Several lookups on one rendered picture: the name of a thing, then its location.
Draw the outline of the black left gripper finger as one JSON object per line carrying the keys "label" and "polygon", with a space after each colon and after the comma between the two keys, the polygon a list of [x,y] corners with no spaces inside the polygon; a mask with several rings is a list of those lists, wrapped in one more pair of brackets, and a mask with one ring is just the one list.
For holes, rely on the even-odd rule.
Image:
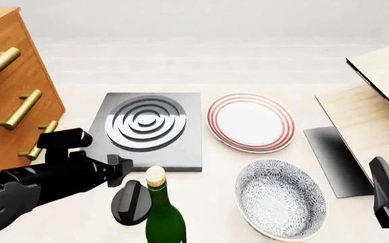
{"label": "black left gripper finger", "polygon": [[119,155],[107,155],[107,163],[113,168],[115,176],[126,176],[132,171],[133,160]]}

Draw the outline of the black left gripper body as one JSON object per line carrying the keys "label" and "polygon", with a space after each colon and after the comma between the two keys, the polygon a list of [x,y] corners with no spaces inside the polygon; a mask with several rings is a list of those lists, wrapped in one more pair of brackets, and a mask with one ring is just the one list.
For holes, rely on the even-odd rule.
{"label": "black left gripper body", "polygon": [[108,188],[115,188],[119,186],[125,177],[124,175],[114,175],[113,168],[110,165],[107,166],[105,175],[107,179]]}

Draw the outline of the round black stove knob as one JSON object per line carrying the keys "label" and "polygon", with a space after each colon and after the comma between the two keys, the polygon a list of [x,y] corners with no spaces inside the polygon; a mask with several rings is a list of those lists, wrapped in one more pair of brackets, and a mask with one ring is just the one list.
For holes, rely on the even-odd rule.
{"label": "round black stove knob", "polygon": [[149,190],[137,180],[129,180],[111,202],[113,218],[125,226],[142,223],[147,219],[150,209]]}

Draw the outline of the flat black stove plate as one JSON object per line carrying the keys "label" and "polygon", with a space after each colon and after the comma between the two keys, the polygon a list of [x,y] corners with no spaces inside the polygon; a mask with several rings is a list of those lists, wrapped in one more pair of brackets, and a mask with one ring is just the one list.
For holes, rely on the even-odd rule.
{"label": "flat black stove plate", "polygon": [[197,92],[109,92],[88,131],[83,150],[133,160],[134,171],[158,165],[166,171],[201,171],[201,96]]}

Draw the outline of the green glass bottle with cork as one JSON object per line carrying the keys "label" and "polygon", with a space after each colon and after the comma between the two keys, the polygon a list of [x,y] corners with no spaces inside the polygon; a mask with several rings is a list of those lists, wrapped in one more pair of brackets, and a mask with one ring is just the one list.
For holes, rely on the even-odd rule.
{"label": "green glass bottle with cork", "polygon": [[151,208],[145,234],[148,243],[187,243],[182,214],[170,202],[164,168],[153,166],[146,171]]}

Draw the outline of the grey patterned bowl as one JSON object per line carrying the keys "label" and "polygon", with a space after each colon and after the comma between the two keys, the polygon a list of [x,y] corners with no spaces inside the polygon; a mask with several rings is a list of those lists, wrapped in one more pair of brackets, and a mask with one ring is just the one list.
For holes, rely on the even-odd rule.
{"label": "grey patterned bowl", "polygon": [[256,159],[244,165],[234,193],[244,220],[273,240],[309,240],[326,223],[321,188],[305,171],[280,159]]}

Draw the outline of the wooden cabinet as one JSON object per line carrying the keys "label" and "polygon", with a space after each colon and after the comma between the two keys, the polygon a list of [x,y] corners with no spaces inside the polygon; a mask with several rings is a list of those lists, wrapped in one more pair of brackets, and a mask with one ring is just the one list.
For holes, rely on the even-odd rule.
{"label": "wooden cabinet", "polygon": [[0,7],[0,170],[35,160],[65,112],[19,11]]}

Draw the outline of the white plate with red rings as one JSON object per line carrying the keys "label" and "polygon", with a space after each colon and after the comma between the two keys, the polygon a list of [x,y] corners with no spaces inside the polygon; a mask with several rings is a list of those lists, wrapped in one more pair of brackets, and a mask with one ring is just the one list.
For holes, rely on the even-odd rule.
{"label": "white plate with red rings", "polygon": [[291,113],[279,102],[255,93],[232,93],[216,99],[206,119],[219,141],[249,153],[279,151],[296,136]]}

